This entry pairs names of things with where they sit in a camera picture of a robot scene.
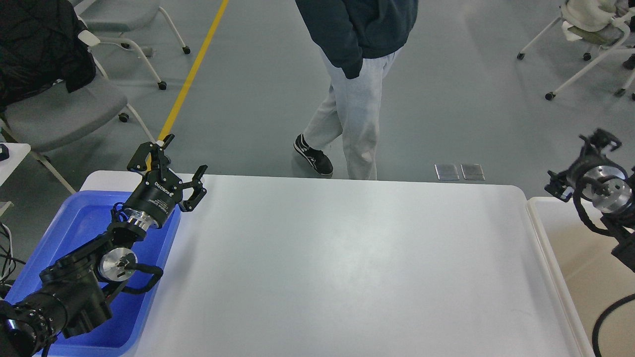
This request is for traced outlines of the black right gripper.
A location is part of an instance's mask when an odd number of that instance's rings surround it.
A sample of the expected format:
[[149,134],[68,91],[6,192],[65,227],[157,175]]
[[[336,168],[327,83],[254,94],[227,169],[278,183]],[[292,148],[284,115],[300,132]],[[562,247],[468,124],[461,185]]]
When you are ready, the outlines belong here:
[[583,140],[580,157],[569,170],[547,171],[549,182],[546,192],[562,202],[574,197],[574,189],[583,187],[582,179],[606,181],[616,177],[615,164],[606,158],[608,152],[621,148],[622,141],[605,129],[597,128],[591,136],[579,136]]

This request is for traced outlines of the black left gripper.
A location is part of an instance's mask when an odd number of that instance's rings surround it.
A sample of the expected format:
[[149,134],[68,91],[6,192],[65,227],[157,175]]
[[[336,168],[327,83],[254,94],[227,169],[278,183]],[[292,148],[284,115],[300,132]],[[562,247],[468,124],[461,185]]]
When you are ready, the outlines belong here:
[[[177,204],[182,212],[192,212],[207,193],[203,176],[208,165],[200,165],[192,180],[185,182],[173,171],[168,171],[172,161],[166,156],[165,150],[173,138],[174,134],[168,134],[163,140],[140,144],[127,164],[127,171],[146,175],[125,201],[124,211],[129,216],[145,213],[159,229],[165,225]],[[193,192],[188,199],[182,200],[186,189],[192,189]]]

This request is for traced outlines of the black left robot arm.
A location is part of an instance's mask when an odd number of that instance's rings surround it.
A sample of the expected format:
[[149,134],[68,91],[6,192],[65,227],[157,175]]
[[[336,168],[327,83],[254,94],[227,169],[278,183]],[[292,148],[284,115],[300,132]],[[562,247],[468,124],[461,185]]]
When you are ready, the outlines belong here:
[[124,203],[111,208],[106,230],[39,273],[42,286],[17,303],[1,303],[1,355],[48,355],[59,334],[87,334],[113,317],[111,303],[120,293],[150,291],[163,269],[140,263],[133,245],[149,229],[162,228],[174,208],[192,212],[207,193],[206,165],[191,181],[169,168],[165,150],[175,136],[140,144],[127,169],[142,176]]

